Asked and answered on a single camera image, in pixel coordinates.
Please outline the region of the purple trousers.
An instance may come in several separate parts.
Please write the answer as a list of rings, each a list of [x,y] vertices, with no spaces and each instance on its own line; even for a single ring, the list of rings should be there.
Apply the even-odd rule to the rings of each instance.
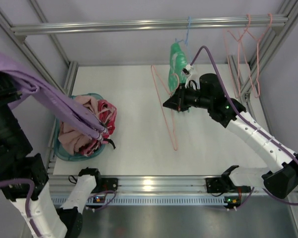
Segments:
[[[13,108],[28,96],[33,96],[60,121],[68,123],[89,138],[102,141],[104,134],[108,132],[107,127],[82,104],[3,53],[0,53],[0,72],[10,75],[12,83],[22,93],[21,99],[11,104]]]

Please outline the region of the pink wire hanger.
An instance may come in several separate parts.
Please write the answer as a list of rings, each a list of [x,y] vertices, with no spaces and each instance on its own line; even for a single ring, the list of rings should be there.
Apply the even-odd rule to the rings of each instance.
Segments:
[[[170,109],[170,116],[171,116],[171,125],[172,127],[170,127],[169,121],[166,117],[166,113],[165,113],[165,108],[163,107],[163,103],[161,100],[161,96],[159,93],[159,89],[158,89],[158,85],[157,85],[157,79],[159,80],[160,84],[163,86],[164,91],[166,92],[166,94],[168,96],[172,96],[173,93],[175,92],[175,90],[170,91],[169,88],[166,86],[165,82],[163,81],[163,79],[161,78],[161,76],[159,75],[156,67],[154,65],[150,66],[150,71],[151,71],[151,75],[152,75],[152,79],[153,79],[153,83],[154,83],[154,87],[156,90],[156,94],[158,97],[158,101],[159,101],[159,105],[161,108],[161,112],[162,112],[162,116],[166,125],[166,129],[169,135],[169,139],[171,141],[172,147],[174,151],[177,151],[179,148],[178,145],[178,138],[177,138],[177,134],[176,134],[176,125],[175,125],[175,117],[174,117],[174,112]]]

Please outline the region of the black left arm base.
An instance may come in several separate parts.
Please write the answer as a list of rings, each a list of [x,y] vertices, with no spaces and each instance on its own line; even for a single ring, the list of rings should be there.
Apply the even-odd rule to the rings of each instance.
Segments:
[[[91,193],[100,193],[104,191],[116,191],[118,188],[118,178],[103,178],[99,171],[92,174],[96,181],[96,187]]]

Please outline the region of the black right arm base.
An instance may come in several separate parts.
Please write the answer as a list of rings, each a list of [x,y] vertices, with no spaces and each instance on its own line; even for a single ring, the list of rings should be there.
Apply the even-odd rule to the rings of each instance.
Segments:
[[[231,172],[237,169],[239,166],[231,166],[225,170],[220,176],[217,177],[207,177],[206,188],[207,193],[229,193],[236,192],[237,187],[233,184],[232,180],[229,178]]]

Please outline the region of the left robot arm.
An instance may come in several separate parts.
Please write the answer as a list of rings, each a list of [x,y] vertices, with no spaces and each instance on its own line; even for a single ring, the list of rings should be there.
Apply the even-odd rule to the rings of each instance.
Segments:
[[[49,177],[40,154],[32,146],[9,104],[19,99],[11,76],[0,72],[0,190],[19,210],[35,238],[76,238],[82,230],[82,212],[98,186],[98,169],[80,171],[66,202],[56,208]]]

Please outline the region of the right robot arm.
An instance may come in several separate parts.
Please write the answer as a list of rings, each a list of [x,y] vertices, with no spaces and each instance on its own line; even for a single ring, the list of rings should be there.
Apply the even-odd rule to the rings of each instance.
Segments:
[[[278,199],[284,199],[298,186],[298,153],[281,145],[264,130],[237,100],[228,97],[216,74],[199,78],[200,86],[181,83],[162,105],[183,112],[190,107],[206,109],[209,116],[243,140],[266,164],[265,168],[229,167],[222,174],[230,187],[261,187]]]

